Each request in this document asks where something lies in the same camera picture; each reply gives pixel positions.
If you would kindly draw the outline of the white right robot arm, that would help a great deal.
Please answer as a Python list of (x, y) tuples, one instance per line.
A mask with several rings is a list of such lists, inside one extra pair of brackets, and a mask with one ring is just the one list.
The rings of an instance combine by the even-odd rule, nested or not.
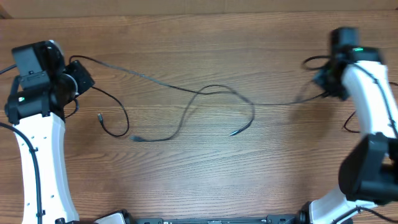
[(329, 43), (313, 81), (327, 96), (352, 98), (361, 139), (341, 163), (338, 185), (284, 223), (352, 223), (356, 214), (397, 201), (397, 103), (387, 65), (379, 49), (359, 44), (354, 27), (331, 31)]

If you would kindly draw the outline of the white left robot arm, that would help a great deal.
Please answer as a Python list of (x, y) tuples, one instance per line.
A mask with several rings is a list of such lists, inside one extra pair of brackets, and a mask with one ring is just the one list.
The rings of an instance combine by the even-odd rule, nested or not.
[(64, 155), (64, 107), (94, 85), (79, 61), (65, 63), (54, 40), (12, 49), (19, 74), (4, 110), (22, 162), (23, 223), (78, 223)]

